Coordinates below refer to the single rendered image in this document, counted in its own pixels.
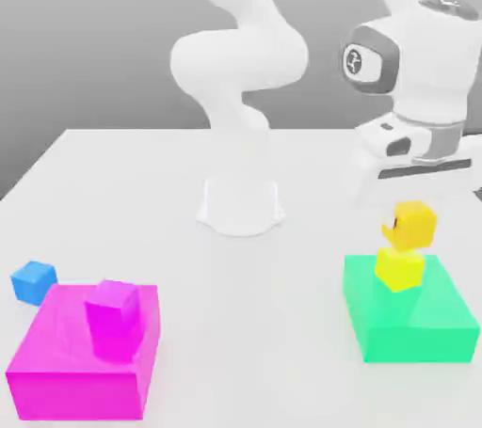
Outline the small blue cube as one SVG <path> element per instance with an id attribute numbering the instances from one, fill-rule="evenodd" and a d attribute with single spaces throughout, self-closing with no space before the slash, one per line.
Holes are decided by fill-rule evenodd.
<path id="1" fill-rule="evenodd" d="M 36 261 L 28 262 L 10 278 L 17 299 L 37 307 L 50 287 L 57 283 L 55 267 Z"/>

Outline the large green box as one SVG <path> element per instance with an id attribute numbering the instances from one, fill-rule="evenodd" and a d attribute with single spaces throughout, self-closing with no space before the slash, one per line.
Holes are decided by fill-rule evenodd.
<path id="1" fill-rule="evenodd" d="M 343 292 L 366 362 L 470 362 L 480 326 L 435 255 L 422 285 L 393 293 L 375 275 L 374 255 L 347 255 Z"/>

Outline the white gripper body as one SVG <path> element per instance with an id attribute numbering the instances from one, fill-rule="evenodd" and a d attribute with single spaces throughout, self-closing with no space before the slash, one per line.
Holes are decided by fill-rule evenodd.
<path id="1" fill-rule="evenodd" d="M 482 135 L 461 138 L 458 152 L 434 165 L 383 160 L 363 148 L 350 165 L 350 196 L 361 206 L 392 207 L 397 202 L 443 200 L 482 187 Z"/>

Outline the small magenta cube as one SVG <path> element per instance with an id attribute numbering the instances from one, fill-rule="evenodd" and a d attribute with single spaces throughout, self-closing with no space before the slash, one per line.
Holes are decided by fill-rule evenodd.
<path id="1" fill-rule="evenodd" d="M 138 286 L 105 279 L 88 296 L 85 311 L 94 354 L 131 362 L 143 336 Z"/>

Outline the small orange cube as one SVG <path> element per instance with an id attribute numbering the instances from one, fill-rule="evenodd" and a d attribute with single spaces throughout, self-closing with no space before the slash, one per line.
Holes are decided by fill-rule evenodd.
<path id="1" fill-rule="evenodd" d="M 420 200 L 403 201 L 396 204 L 394 211 L 397 225 L 393 235 L 383 235 L 393 248 L 398 251 L 410 251 L 432 244 L 437 216 L 426 204 Z"/>

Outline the small yellow cube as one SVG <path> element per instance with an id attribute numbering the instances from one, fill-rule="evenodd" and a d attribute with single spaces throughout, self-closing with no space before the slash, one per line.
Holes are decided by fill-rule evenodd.
<path id="1" fill-rule="evenodd" d="M 375 274 L 393 293 L 422 284 L 426 259 L 417 251 L 383 247 L 377 253 Z"/>

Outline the large magenta box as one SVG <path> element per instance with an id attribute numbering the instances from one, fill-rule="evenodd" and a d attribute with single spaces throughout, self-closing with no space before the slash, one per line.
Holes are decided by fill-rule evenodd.
<path id="1" fill-rule="evenodd" d="M 160 338 L 157 288 L 137 285 L 143 336 L 129 363 L 94 354 L 85 301 L 96 285 L 54 285 L 6 376 L 22 420 L 140 420 Z"/>

